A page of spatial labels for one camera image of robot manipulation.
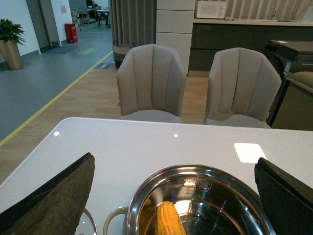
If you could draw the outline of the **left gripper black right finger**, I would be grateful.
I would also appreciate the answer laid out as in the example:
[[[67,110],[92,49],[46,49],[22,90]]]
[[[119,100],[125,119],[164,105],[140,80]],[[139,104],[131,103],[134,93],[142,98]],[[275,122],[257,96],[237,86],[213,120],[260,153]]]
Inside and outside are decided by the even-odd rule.
[[[254,167],[265,213],[277,235],[313,233],[313,189],[265,158]]]

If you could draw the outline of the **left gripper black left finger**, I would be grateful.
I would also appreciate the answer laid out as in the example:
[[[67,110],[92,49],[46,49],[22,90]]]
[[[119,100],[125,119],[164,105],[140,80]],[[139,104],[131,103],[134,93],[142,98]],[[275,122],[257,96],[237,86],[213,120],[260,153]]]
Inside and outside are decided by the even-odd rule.
[[[90,153],[0,214],[2,235],[73,235],[95,171]]]

